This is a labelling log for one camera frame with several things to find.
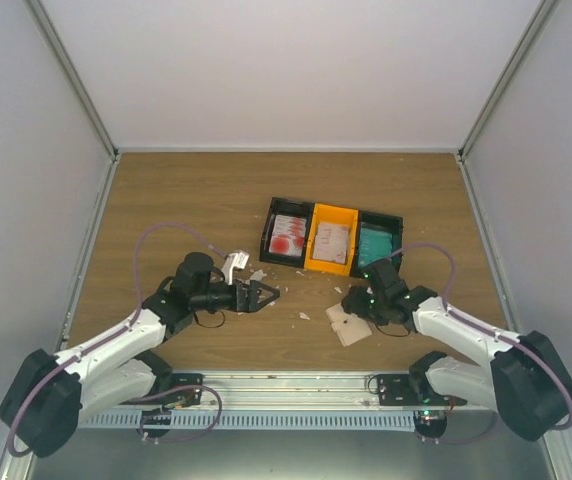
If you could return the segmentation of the beige leather card holder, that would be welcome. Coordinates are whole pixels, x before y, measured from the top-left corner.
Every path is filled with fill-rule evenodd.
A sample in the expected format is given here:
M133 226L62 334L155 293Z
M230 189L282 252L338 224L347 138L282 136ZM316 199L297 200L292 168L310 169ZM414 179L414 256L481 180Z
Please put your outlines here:
M351 346L372 335L372 330L365 320L346 313L340 304L328 308L326 316L343 347Z

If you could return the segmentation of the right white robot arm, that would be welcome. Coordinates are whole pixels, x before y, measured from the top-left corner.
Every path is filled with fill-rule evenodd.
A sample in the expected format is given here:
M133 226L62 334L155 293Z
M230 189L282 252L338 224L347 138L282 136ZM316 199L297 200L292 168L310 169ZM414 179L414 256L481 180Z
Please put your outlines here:
M536 441L572 426L572 378L550 339L494 327L424 286L409 288L389 260L363 268L366 286L349 289L342 310L376 327L400 325L465 356L432 351L408 369L409 393L428 406L460 399L493 411L518 437Z

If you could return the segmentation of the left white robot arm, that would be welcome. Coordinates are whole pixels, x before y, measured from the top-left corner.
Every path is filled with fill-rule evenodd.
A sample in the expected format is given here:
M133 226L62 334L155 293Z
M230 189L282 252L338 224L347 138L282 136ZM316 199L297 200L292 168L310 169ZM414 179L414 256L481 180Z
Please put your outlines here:
M247 254L228 255L223 268L192 252L155 292L112 328L75 347L31 352L0 404L9 428L6 449L19 458L45 458L65 445L78 425L122 403L159 404L173 393L172 369L153 352L196 322L201 312L251 314L276 301L278 289L239 280Z

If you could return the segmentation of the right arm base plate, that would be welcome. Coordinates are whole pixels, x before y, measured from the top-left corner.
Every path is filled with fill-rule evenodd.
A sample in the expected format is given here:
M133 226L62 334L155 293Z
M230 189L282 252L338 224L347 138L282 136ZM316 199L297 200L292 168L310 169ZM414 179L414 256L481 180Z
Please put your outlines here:
M366 390L375 395L380 406L410 407L414 430L422 441L441 442L448 419L464 399L436 393L426 380L410 373L379 373L365 381Z

